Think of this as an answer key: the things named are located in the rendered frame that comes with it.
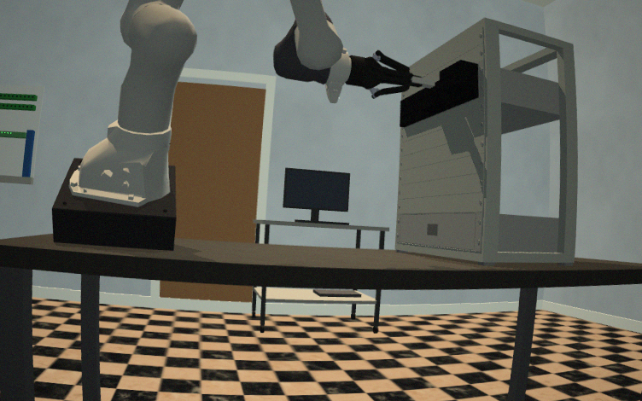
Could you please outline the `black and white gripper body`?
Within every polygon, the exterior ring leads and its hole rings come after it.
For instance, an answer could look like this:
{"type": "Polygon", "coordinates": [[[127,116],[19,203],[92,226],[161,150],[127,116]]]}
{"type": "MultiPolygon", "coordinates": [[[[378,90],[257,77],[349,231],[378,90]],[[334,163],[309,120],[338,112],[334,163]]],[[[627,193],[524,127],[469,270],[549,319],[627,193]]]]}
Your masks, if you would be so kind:
{"type": "Polygon", "coordinates": [[[361,57],[361,56],[356,56],[356,55],[350,55],[349,56],[351,59],[351,72],[349,75],[349,79],[346,84],[349,85],[355,85],[355,86],[361,86],[368,89],[371,89],[377,85],[379,85],[382,80],[378,79],[372,79],[371,75],[372,74],[379,74],[383,75],[383,72],[373,70],[371,68],[372,65],[380,65],[373,57],[361,57]],[[365,61],[366,61],[366,72],[365,72],[365,61]]]}

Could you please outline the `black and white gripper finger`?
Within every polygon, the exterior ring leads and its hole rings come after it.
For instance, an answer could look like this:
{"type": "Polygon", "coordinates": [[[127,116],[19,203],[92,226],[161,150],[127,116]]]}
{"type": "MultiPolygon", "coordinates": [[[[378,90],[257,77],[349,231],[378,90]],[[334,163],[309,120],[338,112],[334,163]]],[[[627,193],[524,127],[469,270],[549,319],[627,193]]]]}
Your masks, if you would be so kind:
{"type": "Polygon", "coordinates": [[[432,79],[427,79],[427,78],[422,78],[420,76],[413,75],[410,73],[410,68],[385,56],[380,50],[377,50],[373,56],[372,56],[376,61],[380,61],[381,63],[392,67],[393,69],[389,69],[387,67],[381,67],[378,65],[372,65],[371,68],[373,70],[381,71],[383,72],[383,75],[387,75],[390,77],[396,77],[396,78],[408,78],[408,79],[417,79],[417,80],[422,80],[430,83],[434,83],[435,81],[432,79]],[[396,71],[397,70],[397,71],[396,71]],[[400,72],[401,71],[401,72],[400,72]],[[403,73],[404,72],[404,73],[403,73]]]}
{"type": "Polygon", "coordinates": [[[393,94],[393,93],[400,93],[400,92],[405,92],[410,89],[410,86],[414,87],[425,87],[425,88],[432,88],[435,86],[435,83],[430,83],[422,80],[417,80],[417,79],[408,79],[408,78],[396,78],[396,77],[389,77],[386,75],[379,75],[379,74],[372,74],[371,75],[372,79],[378,79],[382,80],[381,84],[397,84],[397,85],[403,85],[403,86],[397,86],[397,87],[391,87],[391,88],[385,88],[385,89],[378,89],[378,88],[371,88],[369,89],[372,98],[375,99],[379,96],[382,95],[388,95],[388,94],[393,94]]]}

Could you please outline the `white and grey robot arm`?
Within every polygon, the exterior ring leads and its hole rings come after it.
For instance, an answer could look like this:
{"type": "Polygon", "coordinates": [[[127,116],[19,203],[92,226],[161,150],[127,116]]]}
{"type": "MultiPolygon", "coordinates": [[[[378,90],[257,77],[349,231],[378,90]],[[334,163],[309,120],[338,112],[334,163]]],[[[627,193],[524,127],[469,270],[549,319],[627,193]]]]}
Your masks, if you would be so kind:
{"type": "MultiPolygon", "coordinates": [[[[179,11],[183,2],[129,0],[120,30],[131,48],[131,64],[120,87],[118,120],[108,126],[107,138],[85,154],[81,171],[79,166],[71,176],[72,195],[140,207],[170,193],[173,99],[197,45],[193,24],[179,11]]],[[[295,22],[275,45],[276,74],[325,84],[330,103],[337,103],[351,72],[347,49],[322,0],[290,2],[295,22]]]]}

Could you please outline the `grey storage rack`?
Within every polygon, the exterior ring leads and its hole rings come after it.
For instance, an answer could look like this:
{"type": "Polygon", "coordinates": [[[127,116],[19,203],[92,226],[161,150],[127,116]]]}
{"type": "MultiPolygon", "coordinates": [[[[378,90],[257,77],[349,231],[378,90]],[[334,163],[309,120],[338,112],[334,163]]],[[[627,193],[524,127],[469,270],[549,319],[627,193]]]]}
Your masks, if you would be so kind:
{"type": "Polygon", "coordinates": [[[396,252],[486,266],[571,266],[578,188],[574,47],[483,18],[409,68],[435,86],[401,92],[396,252]],[[499,34],[546,48],[500,68],[499,34]],[[558,83],[523,73],[554,59],[558,83]],[[501,130],[559,119],[559,218],[499,214],[501,130]]]}

